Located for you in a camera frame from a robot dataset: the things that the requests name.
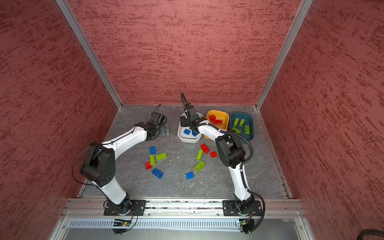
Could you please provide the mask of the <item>red square lego brick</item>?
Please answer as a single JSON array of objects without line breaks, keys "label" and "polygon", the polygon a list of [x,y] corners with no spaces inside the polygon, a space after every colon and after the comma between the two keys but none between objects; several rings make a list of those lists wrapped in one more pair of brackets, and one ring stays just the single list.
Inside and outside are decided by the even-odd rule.
[{"label": "red square lego brick", "polygon": [[210,120],[211,122],[214,122],[214,121],[216,120],[216,116],[215,116],[215,115],[210,115],[210,116],[209,116],[209,120]]}]

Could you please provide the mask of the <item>green lego brick long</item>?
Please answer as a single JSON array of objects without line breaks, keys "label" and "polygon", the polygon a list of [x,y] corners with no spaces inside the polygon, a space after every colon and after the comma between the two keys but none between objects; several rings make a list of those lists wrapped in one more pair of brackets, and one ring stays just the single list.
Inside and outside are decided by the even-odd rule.
[{"label": "green lego brick long", "polygon": [[156,160],[157,161],[161,161],[161,160],[164,160],[166,158],[167,158],[167,154],[166,153],[161,153],[161,154],[156,155]]}]

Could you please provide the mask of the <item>narrow green lego brick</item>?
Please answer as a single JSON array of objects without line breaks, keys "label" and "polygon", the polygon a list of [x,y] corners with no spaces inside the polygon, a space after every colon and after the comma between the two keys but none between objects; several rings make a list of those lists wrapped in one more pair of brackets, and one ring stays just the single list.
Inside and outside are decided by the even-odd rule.
[{"label": "narrow green lego brick", "polygon": [[152,167],[154,167],[156,165],[155,156],[154,155],[150,155],[150,164],[151,164]]}]

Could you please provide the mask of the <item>red lego brick studded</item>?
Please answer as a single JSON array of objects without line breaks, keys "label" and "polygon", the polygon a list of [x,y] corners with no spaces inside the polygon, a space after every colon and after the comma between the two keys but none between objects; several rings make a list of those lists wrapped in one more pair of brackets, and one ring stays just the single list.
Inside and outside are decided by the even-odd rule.
[{"label": "red lego brick studded", "polygon": [[208,146],[206,144],[202,144],[201,149],[203,150],[203,152],[205,154],[208,154],[210,152],[210,149],[208,148]]}]

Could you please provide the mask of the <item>small red lego brick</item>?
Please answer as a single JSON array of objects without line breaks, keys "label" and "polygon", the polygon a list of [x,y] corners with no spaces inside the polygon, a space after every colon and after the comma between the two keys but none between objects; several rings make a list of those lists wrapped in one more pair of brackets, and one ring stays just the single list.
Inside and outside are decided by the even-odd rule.
[{"label": "small red lego brick", "polygon": [[145,162],[146,170],[150,170],[152,168],[151,162]]}]

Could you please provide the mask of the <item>small red lego cube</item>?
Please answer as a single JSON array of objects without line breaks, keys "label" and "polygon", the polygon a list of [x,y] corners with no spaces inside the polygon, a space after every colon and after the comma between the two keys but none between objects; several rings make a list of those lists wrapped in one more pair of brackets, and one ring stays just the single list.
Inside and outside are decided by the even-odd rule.
[{"label": "small red lego cube", "polygon": [[211,152],[210,157],[211,158],[216,158],[218,156],[217,152]]}]

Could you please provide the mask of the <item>large blue lego brick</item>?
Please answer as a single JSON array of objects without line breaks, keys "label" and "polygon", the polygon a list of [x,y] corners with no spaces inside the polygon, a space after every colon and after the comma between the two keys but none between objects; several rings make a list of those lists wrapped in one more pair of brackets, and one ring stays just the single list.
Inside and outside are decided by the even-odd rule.
[{"label": "large blue lego brick", "polygon": [[163,176],[164,176],[164,173],[162,173],[162,172],[159,171],[158,169],[154,169],[154,170],[152,171],[152,174],[153,174],[154,176],[156,176],[158,179],[162,179]]}]

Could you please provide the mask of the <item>blue square lego brick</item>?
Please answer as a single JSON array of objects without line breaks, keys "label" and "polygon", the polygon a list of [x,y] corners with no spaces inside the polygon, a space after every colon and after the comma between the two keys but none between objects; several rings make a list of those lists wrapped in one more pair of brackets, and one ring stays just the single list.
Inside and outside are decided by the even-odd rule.
[{"label": "blue square lego brick", "polygon": [[194,173],[193,172],[189,172],[186,174],[186,179],[187,180],[190,180],[190,179],[193,179],[195,177]]}]

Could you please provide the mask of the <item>green lego brick end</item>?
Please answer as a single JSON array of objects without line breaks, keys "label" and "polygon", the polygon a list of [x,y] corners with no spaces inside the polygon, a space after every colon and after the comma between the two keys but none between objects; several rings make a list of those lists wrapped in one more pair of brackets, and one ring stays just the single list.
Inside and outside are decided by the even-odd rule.
[{"label": "green lego brick end", "polygon": [[251,133],[250,126],[245,125],[245,126],[244,126],[244,129],[245,129],[245,134],[246,134],[246,135],[249,135],[249,134]]}]

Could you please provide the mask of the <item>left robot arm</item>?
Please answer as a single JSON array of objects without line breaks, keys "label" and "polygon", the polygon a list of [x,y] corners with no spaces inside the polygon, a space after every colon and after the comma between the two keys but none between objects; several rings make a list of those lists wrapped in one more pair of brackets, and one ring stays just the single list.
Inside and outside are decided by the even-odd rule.
[{"label": "left robot arm", "polygon": [[151,141],[161,133],[164,123],[140,122],[126,133],[103,143],[92,143],[85,151],[80,173],[104,194],[121,216],[131,212],[129,194],[116,178],[116,160],[124,152],[144,141]]}]

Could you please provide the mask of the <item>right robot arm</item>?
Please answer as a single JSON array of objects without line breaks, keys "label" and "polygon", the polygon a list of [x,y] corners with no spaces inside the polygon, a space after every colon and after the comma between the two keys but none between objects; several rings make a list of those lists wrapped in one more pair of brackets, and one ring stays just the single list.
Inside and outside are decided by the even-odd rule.
[{"label": "right robot arm", "polygon": [[221,130],[211,124],[206,118],[200,117],[194,106],[184,106],[185,117],[181,119],[189,129],[208,136],[215,141],[218,156],[221,162],[230,171],[234,184],[235,208],[240,215],[247,215],[255,202],[244,173],[244,165],[253,155],[252,146],[249,145],[250,155],[246,158],[246,150],[240,140],[241,136],[235,131]]}]

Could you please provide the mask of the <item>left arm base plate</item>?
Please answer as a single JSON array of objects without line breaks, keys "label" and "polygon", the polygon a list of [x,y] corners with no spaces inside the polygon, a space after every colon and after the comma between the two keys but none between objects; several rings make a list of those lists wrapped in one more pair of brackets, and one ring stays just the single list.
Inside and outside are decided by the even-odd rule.
[{"label": "left arm base plate", "polygon": [[104,216],[128,217],[132,215],[143,216],[147,201],[128,200],[116,205],[107,200],[104,205]]}]

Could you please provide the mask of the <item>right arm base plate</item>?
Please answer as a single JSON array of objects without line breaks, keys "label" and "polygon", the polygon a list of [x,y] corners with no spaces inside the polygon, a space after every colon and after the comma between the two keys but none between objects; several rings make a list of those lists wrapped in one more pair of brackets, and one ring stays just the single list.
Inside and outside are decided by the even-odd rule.
[{"label": "right arm base plate", "polygon": [[222,205],[223,213],[226,217],[249,217],[251,215],[254,217],[261,217],[263,213],[260,201],[253,201],[252,203],[242,203],[240,201],[235,200],[224,200],[222,202]]}]

